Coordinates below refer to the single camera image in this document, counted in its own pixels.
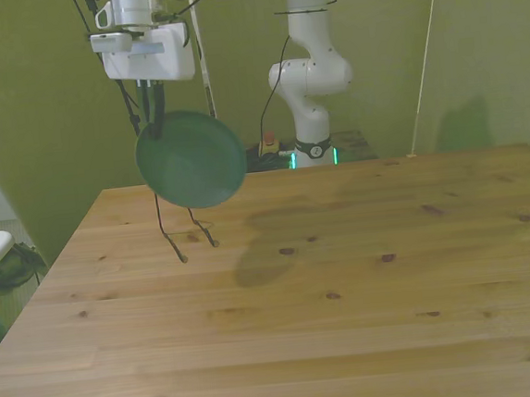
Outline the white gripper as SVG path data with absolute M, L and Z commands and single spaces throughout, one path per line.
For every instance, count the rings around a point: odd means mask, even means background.
M 139 87 L 142 137 L 150 138 L 150 97 L 147 81 L 154 83 L 156 137 L 163 132 L 166 113 L 165 86 L 161 81 L 191 80 L 195 75 L 194 54 L 188 27 L 184 23 L 162 25 L 146 31 L 140 38 L 126 33 L 103 34 L 102 52 L 107 77 L 136 80 Z

